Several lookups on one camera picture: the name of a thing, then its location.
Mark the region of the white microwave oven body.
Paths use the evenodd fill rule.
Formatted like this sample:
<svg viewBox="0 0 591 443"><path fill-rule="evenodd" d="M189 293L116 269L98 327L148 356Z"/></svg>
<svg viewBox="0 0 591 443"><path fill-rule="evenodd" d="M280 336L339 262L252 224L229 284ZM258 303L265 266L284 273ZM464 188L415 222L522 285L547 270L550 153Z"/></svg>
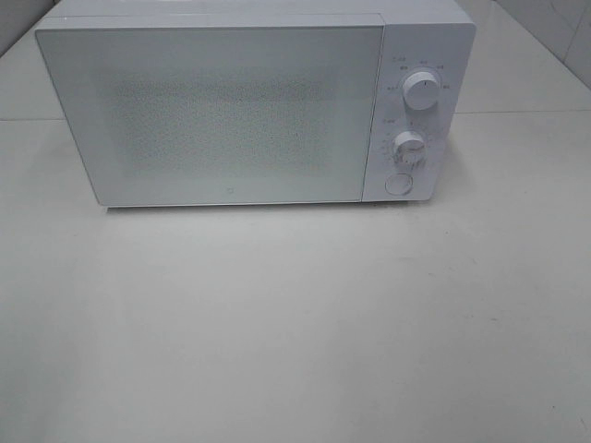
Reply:
<svg viewBox="0 0 591 443"><path fill-rule="evenodd" d="M35 38L38 43L37 35L42 30L328 27L382 30L361 199L188 206L429 199L440 172L476 34L474 22L453 1L62 1L39 22ZM404 102L402 83L409 74L422 69L432 70L439 77L440 95L431 108L414 111ZM426 156L416 164L394 159L393 139L407 130L416 131L426 141ZM413 188L405 196L392 196L385 191L386 179L396 173L413 177Z"/></svg>

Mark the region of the white microwave door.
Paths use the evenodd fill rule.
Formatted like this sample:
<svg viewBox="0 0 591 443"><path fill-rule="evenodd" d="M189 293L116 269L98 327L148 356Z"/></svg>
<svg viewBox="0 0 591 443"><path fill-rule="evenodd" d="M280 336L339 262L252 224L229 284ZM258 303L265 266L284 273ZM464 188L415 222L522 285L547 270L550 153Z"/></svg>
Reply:
<svg viewBox="0 0 591 443"><path fill-rule="evenodd" d="M42 30L105 207L358 201L382 30Z"/></svg>

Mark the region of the white upper power knob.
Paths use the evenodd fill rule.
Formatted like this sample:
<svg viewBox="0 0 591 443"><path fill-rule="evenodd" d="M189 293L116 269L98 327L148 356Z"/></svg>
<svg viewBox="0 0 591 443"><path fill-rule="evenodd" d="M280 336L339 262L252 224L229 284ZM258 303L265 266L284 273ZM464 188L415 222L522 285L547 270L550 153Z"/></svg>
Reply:
<svg viewBox="0 0 591 443"><path fill-rule="evenodd" d="M410 109L425 111L439 99L440 79L432 70L417 70L403 80L402 93Z"/></svg>

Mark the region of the white timer knob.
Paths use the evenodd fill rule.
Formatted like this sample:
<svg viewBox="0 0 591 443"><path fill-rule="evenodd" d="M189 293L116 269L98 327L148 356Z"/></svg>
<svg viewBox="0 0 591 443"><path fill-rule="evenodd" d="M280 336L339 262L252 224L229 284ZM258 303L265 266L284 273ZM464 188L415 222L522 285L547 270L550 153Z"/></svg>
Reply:
<svg viewBox="0 0 591 443"><path fill-rule="evenodd" d="M397 162L419 163L426 156L426 141L416 131L403 131L393 139L393 155Z"/></svg>

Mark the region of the round door release button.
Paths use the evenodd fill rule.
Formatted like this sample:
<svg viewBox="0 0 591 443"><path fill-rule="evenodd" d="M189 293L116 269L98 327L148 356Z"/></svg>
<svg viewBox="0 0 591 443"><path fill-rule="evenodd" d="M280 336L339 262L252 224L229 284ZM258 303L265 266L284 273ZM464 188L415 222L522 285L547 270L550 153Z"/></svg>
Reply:
<svg viewBox="0 0 591 443"><path fill-rule="evenodd" d="M413 177L405 173L392 174L386 179L384 187L392 196L405 196L413 188Z"/></svg>

